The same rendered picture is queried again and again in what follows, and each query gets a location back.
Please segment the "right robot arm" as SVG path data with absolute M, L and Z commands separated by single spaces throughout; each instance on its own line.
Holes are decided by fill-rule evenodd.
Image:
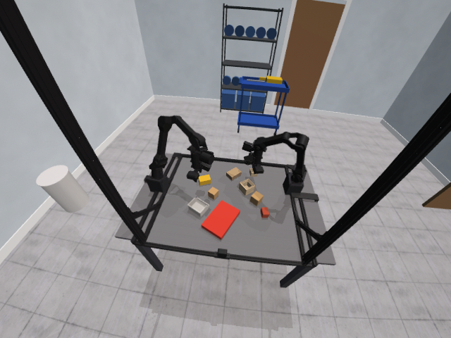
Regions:
M 289 138 L 297 138 L 295 144 L 293 144 Z M 275 144 L 287 144 L 291 149 L 294 149 L 297 152 L 297 165 L 293 168 L 293 175 L 291 175 L 291 180 L 293 184 L 301 184 L 304 181 L 307 170 L 304 165 L 304 151 L 307 148 L 307 144 L 309 142 L 309 138 L 306 135 L 303 135 L 298 132 L 284 132 L 282 134 L 277 134 L 271 137 L 257 137 L 257 139 L 252 143 L 244 141 L 242 146 L 242 150 L 252 152 L 254 151 L 254 155 L 257 157 L 261 157 L 263 152 L 266 152 L 268 146 L 272 146 Z M 251 151 L 252 150 L 252 151 Z M 254 157 L 252 155 L 248 155 L 244 157 L 245 164 L 251 165 L 254 164 Z M 249 162 L 248 162 L 249 161 Z M 303 166 L 302 166 L 303 162 Z M 295 180 L 294 180 L 295 179 Z

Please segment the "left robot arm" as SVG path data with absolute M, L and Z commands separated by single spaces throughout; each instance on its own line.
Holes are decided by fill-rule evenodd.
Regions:
M 206 139 L 199 133 L 195 132 L 179 115 L 161 115 L 158 118 L 158 127 L 160 132 L 157 153 L 152 163 L 149 165 L 149 169 L 152 170 L 152 176 L 150 178 L 160 180 L 163 177 L 162 168 L 165 168 L 168 160 L 165 155 L 168 131 L 172 128 L 173 124 L 176 124 L 187 135 L 191 143 L 191 146 L 187 148 L 187 150 L 190 151 L 191 159 L 193 161 L 201 161 L 199 164 L 199 170 L 203 169 L 209 172 L 214 161 L 214 153 L 212 151 L 208 151 Z M 200 148 L 200 146 L 202 147 Z

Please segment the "yellow block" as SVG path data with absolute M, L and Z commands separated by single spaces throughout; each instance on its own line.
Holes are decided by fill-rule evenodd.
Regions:
M 204 185 L 204 184 L 211 184 L 211 178 L 209 175 L 203 175 L 203 176 L 199 176 L 199 184 Z

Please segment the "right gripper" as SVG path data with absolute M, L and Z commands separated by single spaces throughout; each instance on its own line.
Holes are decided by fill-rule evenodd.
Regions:
M 249 153 L 249 155 L 252 155 L 254 157 L 254 164 L 252 164 L 252 169 L 254 171 L 254 174 L 261 174 L 264 173 L 264 169 L 262 166 L 260 166 L 259 164 L 261 163 L 261 159 L 263 159 L 263 157 L 257 157 L 254 155 L 254 152 Z

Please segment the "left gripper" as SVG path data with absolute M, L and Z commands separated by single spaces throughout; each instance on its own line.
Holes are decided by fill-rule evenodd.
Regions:
M 199 170 L 199 164 L 200 164 L 200 160 L 198 161 L 193 161 L 192 159 L 190 160 L 190 162 L 192 162 L 191 168 L 194 168 L 194 171 L 189 171 L 187 174 L 187 179 L 191 179 L 194 180 L 195 182 L 197 182 L 198 178 L 199 178 L 199 173 L 198 171 L 201 173 L 202 169 Z

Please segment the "small red block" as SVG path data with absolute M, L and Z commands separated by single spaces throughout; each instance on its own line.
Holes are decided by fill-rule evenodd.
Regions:
M 268 207 L 261 208 L 260 211 L 261 211 L 262 218 L 268 218 L 268 216 L 269 216 Z

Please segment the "flat red board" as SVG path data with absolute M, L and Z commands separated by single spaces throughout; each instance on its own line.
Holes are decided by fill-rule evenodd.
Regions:
M 215 237 L 222 239 L 239 214 L 239 209 L 221 200 L 202 223 L 202 228 Z

